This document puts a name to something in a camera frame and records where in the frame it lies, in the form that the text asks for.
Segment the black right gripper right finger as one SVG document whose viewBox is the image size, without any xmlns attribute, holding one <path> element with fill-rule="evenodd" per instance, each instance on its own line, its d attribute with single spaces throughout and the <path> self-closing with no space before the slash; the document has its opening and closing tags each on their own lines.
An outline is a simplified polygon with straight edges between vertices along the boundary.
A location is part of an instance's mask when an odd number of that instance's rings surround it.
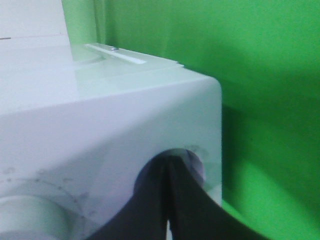
<svg viewBox="0 0 320 240">
<path fill-rule="evenodd" d="M 170 155 L 166 160 L 171 197 L 169 222 L 174 240 L 267 239 L 213 201 L 180 157 Z"/>
</svg>

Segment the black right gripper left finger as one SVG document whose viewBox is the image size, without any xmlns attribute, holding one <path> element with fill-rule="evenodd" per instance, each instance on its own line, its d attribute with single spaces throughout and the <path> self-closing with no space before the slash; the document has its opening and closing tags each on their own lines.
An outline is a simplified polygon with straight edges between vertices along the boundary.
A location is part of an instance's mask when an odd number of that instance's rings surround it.
<svg viewBox="0 0 320 240">
<path fill-rule="evenodd" d="M 165 240 L 167 160 L 159 154 L 141 170 L 132 197 L 124 207 L 89 236 L 91 240 Z"/>
</svg>

